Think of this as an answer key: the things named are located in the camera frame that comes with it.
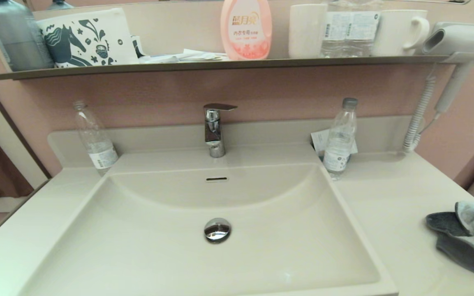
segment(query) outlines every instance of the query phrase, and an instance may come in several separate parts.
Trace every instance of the sink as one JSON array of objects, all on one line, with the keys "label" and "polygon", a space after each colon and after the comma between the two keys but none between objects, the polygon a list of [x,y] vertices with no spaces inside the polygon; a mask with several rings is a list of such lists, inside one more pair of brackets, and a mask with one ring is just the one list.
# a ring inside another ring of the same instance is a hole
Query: sink
[{"label": "sink", "polygon": [[206,153],[122,156],[20,295],[397,295],[310,147]]}]

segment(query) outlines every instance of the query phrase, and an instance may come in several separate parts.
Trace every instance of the chrome faucet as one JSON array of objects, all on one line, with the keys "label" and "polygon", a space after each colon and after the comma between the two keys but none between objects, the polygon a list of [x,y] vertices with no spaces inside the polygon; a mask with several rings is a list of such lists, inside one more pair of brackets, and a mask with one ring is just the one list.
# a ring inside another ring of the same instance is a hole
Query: chrome faucet
[{"label": "chrome faucet", "polygon": [[209,155],[214,158],[226,154],[222,131],[220,130],[220,111],[231,111],[237,106],[212,103],[204,106],[205,141],[209,146]]}]

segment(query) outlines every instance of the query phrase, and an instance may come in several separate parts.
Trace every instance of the pink bottle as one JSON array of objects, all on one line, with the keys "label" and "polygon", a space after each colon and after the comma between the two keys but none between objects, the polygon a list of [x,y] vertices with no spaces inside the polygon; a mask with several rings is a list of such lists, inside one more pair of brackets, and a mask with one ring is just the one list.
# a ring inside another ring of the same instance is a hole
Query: pink bottle
[{"label": "pink bottle", "polygon": [[268,0],[224,0],[222,44],[231,60],[263,60],[271,48]]}]

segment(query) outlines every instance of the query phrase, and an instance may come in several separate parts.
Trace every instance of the coiled cord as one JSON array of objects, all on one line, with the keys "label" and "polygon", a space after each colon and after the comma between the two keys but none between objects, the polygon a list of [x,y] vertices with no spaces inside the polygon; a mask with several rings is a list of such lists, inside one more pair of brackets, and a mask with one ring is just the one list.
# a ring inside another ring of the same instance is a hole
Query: coiled cord
[{"label": "coiled cord", "polygon": [[419,144],[421,133],[423,133],[427,127],[429,127],[440,116],[439,113],[436,113],[436,116],[434,116],[432,122],[430,122],[429,125],[425,127],[425,129],[418,133],[419,126],[423,120],[423,115],[427,110],[427,106],[429,105],[432,95],[434,94],[434,87],[436,86],[436,76],[434,76],[434,70],[436,70],[436,64],[434,64],[432,71],[430,71],[430,74],[425,79],[425,88],[423,90],[423,94],[421,94],[421,99],[419,100],[418,106],[414,111],[412,119],[410,120],[407,134],[405,135],[405,140],[403,141],[404,152],[413,152]]}]

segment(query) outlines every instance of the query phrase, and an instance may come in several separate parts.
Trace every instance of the faucet handle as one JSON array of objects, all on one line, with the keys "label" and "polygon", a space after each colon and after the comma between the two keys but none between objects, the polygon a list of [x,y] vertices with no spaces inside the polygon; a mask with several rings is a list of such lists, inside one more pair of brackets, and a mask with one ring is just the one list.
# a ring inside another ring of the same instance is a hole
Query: faucet handle
[{"label": "faucet handle", "polygon": [[220,119],[220,111],[231,111],[236,108],[237,106],[219,103],[211,103],[204,105],[205,120],[209,122],[217,121]]}]

